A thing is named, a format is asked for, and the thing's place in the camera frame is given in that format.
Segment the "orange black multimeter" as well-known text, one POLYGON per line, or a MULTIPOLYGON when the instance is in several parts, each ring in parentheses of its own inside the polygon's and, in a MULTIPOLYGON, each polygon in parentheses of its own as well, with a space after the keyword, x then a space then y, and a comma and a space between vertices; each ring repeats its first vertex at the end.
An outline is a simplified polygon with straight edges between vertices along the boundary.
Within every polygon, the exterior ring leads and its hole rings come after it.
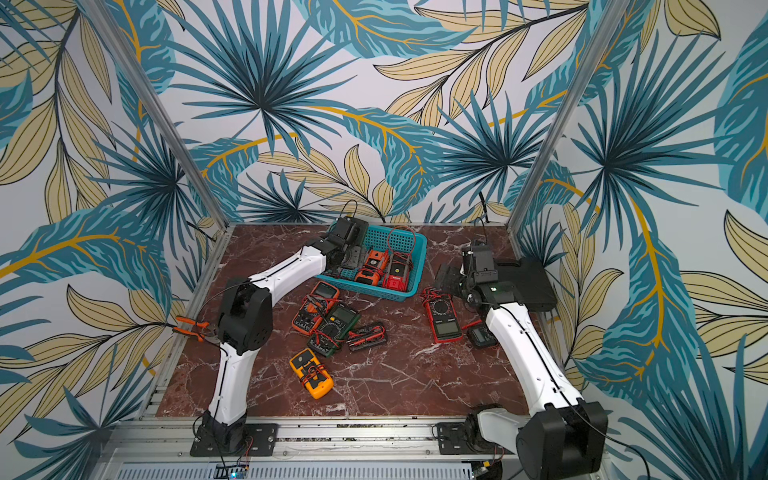
POLYGON ((325 316, 338 303, 340 290, 335 286, 320 281, 304 297, 303 303, 292 320, 292 328, 302 335, 314 333, 325 316))

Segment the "dark green multimeter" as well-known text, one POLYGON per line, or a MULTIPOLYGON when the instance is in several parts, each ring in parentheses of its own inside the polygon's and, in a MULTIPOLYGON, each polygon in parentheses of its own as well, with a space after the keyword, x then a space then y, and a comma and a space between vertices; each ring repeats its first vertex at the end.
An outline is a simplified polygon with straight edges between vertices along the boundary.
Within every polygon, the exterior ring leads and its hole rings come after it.
POLYGON ((340 269, 339 277, 351 280, 359 273, 364 262, 364 249, 362 246, 355 245, 350 247, 344 255, 340 269))

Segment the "orange clamp multimeter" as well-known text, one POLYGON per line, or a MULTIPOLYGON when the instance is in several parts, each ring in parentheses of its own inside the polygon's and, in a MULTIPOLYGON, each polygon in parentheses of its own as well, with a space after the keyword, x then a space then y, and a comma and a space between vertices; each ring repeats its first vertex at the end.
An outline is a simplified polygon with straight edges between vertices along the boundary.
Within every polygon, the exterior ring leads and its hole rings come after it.
POLYGON ((388 262, 388 251, 371 249, 354 281, 365 285, 378 286, 385 275, 388 262))

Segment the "red clamp multimeter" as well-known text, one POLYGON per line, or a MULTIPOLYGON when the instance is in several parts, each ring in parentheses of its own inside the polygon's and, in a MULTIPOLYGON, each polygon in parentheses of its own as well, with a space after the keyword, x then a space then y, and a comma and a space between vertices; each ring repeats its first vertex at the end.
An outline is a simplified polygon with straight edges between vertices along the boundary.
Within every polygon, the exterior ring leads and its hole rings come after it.
POLYGON ((412 256, 415 240, 411 241, 411 246, 408 251, 397 250, 392 246, 392 235, 398 230, 410 232, 412 237, 415 237, 415 231, 411 227, 404 225, 395 226, 388 234, 387 247, 390 260, 388 272, 384 280, 384 287, 392 291, 406 292, 408 290, 409 277, 413 267, 412 256))

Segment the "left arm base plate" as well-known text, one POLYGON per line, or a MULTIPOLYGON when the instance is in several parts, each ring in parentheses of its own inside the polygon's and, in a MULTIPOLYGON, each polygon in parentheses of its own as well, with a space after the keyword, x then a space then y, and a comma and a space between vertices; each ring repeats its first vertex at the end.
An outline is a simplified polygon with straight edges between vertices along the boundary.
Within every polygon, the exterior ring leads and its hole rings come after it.
POLYGON ((270 457, 277 433, 278 425, 275 423, 245 423, 232 427, 202 424, 194 434, 190 456, 270 457))

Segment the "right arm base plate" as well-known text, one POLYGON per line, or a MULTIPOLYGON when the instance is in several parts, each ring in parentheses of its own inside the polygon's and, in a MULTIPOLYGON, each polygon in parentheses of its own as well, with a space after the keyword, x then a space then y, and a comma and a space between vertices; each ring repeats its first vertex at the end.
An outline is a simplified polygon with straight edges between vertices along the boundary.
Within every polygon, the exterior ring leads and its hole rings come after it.
POLYGON ((441 455, 511 454, 511 451, 484 440, 465 422, 439 422, 431 428, 441 455))

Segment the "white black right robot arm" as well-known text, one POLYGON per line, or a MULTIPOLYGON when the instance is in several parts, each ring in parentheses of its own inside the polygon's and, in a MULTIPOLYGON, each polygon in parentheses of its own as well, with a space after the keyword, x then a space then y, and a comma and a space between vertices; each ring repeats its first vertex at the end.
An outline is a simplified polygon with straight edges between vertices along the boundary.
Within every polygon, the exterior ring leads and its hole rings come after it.
POLYGON ((531 479, 568 479, 600 470, 608 427, 605 409, 587 402, 566 378, 531 319, 556 306, 543 265, 530 258, 497 260, 490 245, 473 241, 461 250, 462 265, 444 265, 437 284, 480 317, 509 360, 528 413, 483 406, 462 423, 437 424, 440 451, 510 454, 531 479))

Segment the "red black large multimeter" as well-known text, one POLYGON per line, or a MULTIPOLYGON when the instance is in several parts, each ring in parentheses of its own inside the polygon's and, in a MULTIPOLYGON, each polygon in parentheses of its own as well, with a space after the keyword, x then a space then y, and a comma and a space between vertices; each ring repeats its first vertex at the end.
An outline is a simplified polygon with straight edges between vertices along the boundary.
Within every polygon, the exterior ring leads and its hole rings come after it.
POLYGON ((450 343, 460 340, 463 333, 458 323, 452 296, 436 288, 427 288, 422 291, 421 297, 434 341, 450 343))

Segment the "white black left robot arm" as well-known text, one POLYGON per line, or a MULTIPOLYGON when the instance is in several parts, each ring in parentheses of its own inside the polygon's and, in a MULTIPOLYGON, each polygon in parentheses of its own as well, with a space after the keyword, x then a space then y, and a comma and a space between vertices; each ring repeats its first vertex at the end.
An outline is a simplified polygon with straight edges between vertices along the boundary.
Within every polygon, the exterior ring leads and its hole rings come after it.
POLYGON ((360 246, 368 223, 338 218, 307 241, 297 253, 250 277, 229 281, 224 289, 217 338, 220 363, 212 400, 196 436, 231 454, 246 445, 246 396, 259 350, 273 331, 273 307, 305 281, 342 265, 347 252, 360 246))

